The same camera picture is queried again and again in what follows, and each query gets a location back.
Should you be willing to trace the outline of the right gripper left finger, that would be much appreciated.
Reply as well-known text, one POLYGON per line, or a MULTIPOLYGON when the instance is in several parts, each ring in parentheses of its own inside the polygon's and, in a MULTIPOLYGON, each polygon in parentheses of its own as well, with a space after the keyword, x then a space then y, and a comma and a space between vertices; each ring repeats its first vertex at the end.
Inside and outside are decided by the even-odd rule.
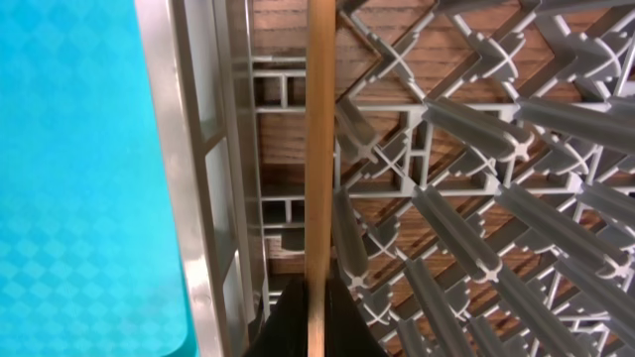
POLYGON ((306 357, 308 298, 303 280, 291 281, 244 357, 306 357))

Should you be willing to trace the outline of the wooden chopstick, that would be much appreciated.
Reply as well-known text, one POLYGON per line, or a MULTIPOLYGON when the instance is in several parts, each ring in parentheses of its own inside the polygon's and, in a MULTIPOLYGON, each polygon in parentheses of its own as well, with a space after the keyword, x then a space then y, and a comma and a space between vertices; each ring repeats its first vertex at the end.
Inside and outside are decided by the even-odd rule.
POLYGON ((306 77, 305 277, 308 355, 325 355, 325 287, 329 275, 335 90, 335 0, 309 0, 306 77))

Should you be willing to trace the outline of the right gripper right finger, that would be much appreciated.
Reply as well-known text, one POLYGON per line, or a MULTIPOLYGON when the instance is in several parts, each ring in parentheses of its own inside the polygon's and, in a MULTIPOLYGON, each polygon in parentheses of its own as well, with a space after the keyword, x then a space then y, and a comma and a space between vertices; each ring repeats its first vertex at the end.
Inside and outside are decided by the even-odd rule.
POLYGON ((387 357, 340 278, 329 278, 325 295, 326 357, 387 357))

